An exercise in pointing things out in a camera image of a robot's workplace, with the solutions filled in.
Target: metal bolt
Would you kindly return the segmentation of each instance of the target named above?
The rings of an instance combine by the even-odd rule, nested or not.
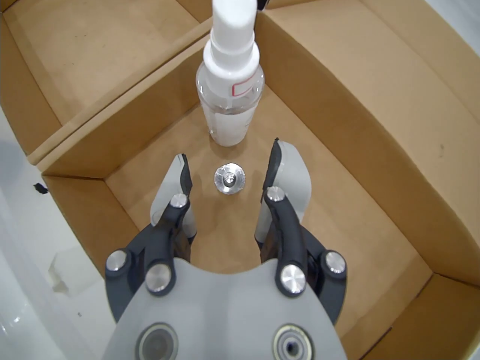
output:
[[[269,187],[267,190],[267,197],[274,202],[280,202],[285,199],[285,193],[280,187]]]
[[[276,332],[273,341],[276,360],[312,360],[314,351],[307,333],[293,324],[286,324]]]
[[[302,269],[293,264],[283,267],[280,273],[280,281],[285,290],[292,294],[302,293],[307,283]]]
[[[226,187],[233,187],[236,181],[237,177],[232,172],[227,172],[223,175],[223,184],[225,184]]]
[[[245,187],[245,172],[236,163],[227,163],[215,171],[213,182],[222,194],[233,195]]]
[[[168,286],[172,271],[168,265],[159,263],[153,265],[145,275],[145,285],[151,293],[159,293]]]
[[[177,193],[173,195],[172,199],[170,200],[170,205],[180,209],[181,207],[187,204],[188,197],[184,193]]]
[[[115,250],[106,259],[106,268],[111,272],[121,269],[127,262],[127,253],[123,250]]]
[[[328,252],[325,256],[325,262],[334,274],[341,274],[345,271],[345,259],[337,252]]]

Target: cardboard box floor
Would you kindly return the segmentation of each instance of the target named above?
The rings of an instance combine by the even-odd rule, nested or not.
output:
[[[242,271],[259,262],[258,194],[281,137],[312,177],[305,225],[348,262],[336,326],[348,357],[466,357],[480,338],[478,57],[422,0],[269,7],[255,29],[268,87],[242,143],[214,144],[198,108],[192,79],[204,38],[41,160],[55,201],[103,271],[108,254],[148,223],[161,178],[185,152],[199,221],[192,262]],[[436,33],[405,24],[412,20]],[[247,173],[237,197],[212,184],[230,161]]]
[[[211,27],[211,0],[1,0],[1,8],[1,105],[33,164]]]

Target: metal screw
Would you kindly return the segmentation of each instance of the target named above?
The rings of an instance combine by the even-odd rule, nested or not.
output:
[[[170,200],[170,205],[180,209],[181,207],[187,204],[188,197],[184,193],[177,193],[173,195],[172,199]]]
[[[225,184],[226,187],[233,187],[236,181],[237,177],[232,172],[227,172],[223,175],[223,184]]]
[[[285,193],[280,187],[269,187],[267,190],[267,197],[274,202],[280,202],[285,199]]]
[[[325,256],[325,262],[334,274],[341,274],[345,271],[345,259],[337,252],[328,252]]]
[[[123,250],[115,250],[106,259],[106,268],[111,272],[121,269],[127,262],[127,253]]]
[[[230,162],[215,171],[213,182],[222,194],[233,195],[245,187],[245,172],[241,166]]]
[[[159,293],[168,286],[172,271],[168,265],[159,263],[153,265],[145,275],[145,285],[151,293]]]
[[[283,267],[280,273],[280,281],[285,290],[292,294],[302,293],[307,283],[302,269],[293,264]]]

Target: clear plastic bottle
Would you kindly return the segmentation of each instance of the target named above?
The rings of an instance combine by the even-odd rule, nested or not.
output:
[[[240,143],[265,85],[254,40],[257,0],[212,0],[213,28],[196,85],[211,137],[221,146]]]

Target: black mark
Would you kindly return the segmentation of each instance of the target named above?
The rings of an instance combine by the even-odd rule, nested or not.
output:
[[[41,185],[39,182],[37,184],[34,184],[33,187],[42,195],[48,194],[48,189],[43,187],[43,185]]]

